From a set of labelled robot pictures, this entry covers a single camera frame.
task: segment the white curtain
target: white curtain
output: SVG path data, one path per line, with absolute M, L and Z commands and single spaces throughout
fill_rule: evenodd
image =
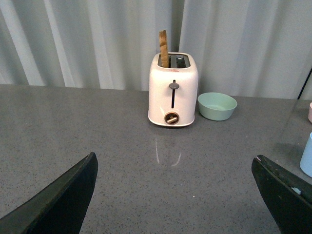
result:
M 148 90 L 166 29 L 200 93 L 297 98 L 311 22 L 311 0 L 0 0 L 0 83 Z

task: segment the mint green bowl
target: mint green bowl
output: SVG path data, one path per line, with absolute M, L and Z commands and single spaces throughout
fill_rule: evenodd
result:
M 237 106 L 237 101 L 220 93 L 204 93 L 198 97 L 199 112 L 207 119 L 223 121 L 228 119 Z

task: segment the white toaster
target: white toaster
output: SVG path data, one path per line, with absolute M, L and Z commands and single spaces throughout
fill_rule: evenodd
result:
M 193 123 L 198 71 L 192 56 L 169 53 L 169 68 L 161 67 L 160 54 L 150 69 L 148 118 L 157 125 L 183 127 Z

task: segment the speckled stone surface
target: speckled stone surface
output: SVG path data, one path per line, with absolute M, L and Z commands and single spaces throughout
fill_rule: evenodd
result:
M 148 93 L 0 85 L 0 217 L 90 152 L 99 169 L 81 234 L 277 234 L 251 172 L 263 154 L 312 183 L 299 162 L 309 101 L 234 97 L 222 122 L 167 129 Z

